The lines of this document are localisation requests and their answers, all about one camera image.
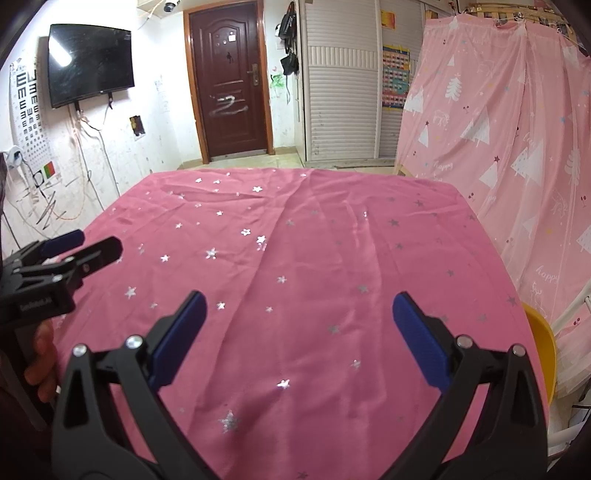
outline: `yellow chair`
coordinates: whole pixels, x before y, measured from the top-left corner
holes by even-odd
[[[550,328],[545,318],[527,303],[523,303],[522,305],[530,323],[531,332],[534,334],[535,347],[538,350],[542,372],[544,373],[548,404],[550,404],[552,403],[554,389],[556,388],[556,339],[554,338],[552,328]]]

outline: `door frame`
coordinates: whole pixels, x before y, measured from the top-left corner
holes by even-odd
[[[195,126],[197,127],[197,136],[199,138],[199,147],[201,148],[201,156],[203,164],[207,165],[211,162],[209,155],[209,147],[207,146],[207,135],[205,133],[205,126],[203,122],[203,109],[201,107],[201,98],[199,97],[199,83],[197,81],[197,71],[194,64],[194,49],[193,49],[193,33],[191,31],[191,22],[189,16],[195,12],[202,12],[204,10],[213,10],[220,7],[228,7],[230,5],[240,4],[254,4],[256,6],[256,28],[258,30],[258,46],[260,64],[261,64],[261,78],[263,90],[263,102],[265,112],[265,130],[267,133],[267,154],[275,155],[275,148],[273,147],[273,123],[271,119],[271,99],[269,96],[269,75],[267,67],[267,44],[265,42],[265,17],[264,17],[264,0],[222,0],[207,5],[200,5],[199,7],[190,8],[183,11],[184,20],[184,35],[185,35],[185,51],[187,55],[187,70],[189,71],[189,88],[191,90],[191,102],[193,104],[193,113],[195,115]]]

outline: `pink curtain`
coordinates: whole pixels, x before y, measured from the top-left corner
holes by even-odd
[[[555,29],[429,20],[398,162],[453,184],[521,296],[552,323],[591,277],[591,60]],[[558,339],[558,394],[591,373],[582,307]]]

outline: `human hand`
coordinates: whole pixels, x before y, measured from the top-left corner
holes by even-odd
[[[25,380],[32,386],[39,385],[37,392],[39,400],[48,403],[56,396],[57,349],[53,344],[53,324],[46,320],[35,332],[33,347],[37,358],[25,370]]]

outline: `door handle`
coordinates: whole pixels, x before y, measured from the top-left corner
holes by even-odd
[[[259,73],[258,73],[258,63],[252,64],[252,70],[248,70],[247,74],[252,75],[252,84],[255,87],[258,87],[260,81]]]

